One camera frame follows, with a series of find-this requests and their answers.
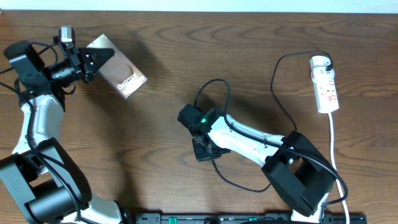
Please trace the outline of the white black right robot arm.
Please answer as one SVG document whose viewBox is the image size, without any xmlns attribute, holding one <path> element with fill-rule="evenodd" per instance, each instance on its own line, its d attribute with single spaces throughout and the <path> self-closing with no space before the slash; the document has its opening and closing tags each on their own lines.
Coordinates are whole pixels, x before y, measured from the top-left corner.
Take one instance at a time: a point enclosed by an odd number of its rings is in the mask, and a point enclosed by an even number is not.
<svg viewBox="0 0 398 224">
<path fill-rule="evenodd" d="M 271 186 L 293 210 L 294 221 L 321 221 L 323 207 L 336 180 L 333 166 L 301 133 L 264 133 L 213 108 L 205 113 L 187 104 L 178 122 L 192 135 L 197 161 L 214 161 L 231 151 L 261 167 Z"/>
</svg>

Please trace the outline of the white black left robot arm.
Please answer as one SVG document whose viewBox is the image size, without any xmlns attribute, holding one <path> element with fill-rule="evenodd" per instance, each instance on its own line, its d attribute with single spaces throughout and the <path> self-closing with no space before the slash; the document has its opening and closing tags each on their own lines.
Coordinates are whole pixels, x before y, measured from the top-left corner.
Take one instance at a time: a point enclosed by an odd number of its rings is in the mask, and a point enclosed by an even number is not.
<svg viewBox="0 0 398 224">
<path fill-rule="evenodd" d="M 67 87 L 88 83 L 114 55 L 111 48 L 78 48 L 53 39 L 64 54 L 46 66 L 35 43 L 16 42 L 4 55 L 17 72 L 11 90 L 24 114 L 21 138 L 1 160 L 1 181 L 29 223 L 133 223 L 117 202 L 93 194 L 80 168 L 60 145 Z"/>
</svg>

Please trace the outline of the white power strip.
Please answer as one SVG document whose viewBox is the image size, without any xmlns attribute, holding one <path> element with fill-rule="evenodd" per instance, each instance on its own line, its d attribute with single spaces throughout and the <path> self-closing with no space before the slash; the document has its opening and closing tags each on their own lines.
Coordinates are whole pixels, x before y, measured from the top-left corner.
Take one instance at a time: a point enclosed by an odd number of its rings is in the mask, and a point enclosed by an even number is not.
<svg viewBox="0 0 398 224">
<path fill-rule="evenodd" d="M 310 59 L 311 79 L 314 86 L 315 100 L 319 113 L 332 113 L 339 109 L 335 86 L 335 71 L 328 70 L 331 60 L 326 56 L 316 55 Z"/>
</svg>

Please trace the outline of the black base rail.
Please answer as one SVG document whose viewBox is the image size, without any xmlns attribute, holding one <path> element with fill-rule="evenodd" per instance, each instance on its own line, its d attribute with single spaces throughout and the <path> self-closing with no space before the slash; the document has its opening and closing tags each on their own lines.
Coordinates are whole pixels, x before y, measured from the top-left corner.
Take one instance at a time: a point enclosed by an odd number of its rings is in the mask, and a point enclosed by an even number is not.
<svg viewBox="0 0 398 224">
<path fill-rule="evenodd" d="M 134 220 L 140 224 L 238 224 L 238 223 L 310 223 L 310 221 L 296 221 L 287 213 L 266 213 L 250 215 L 181 215 L 159 213 L 139 213 L 135 214 Z"/>
</svg>

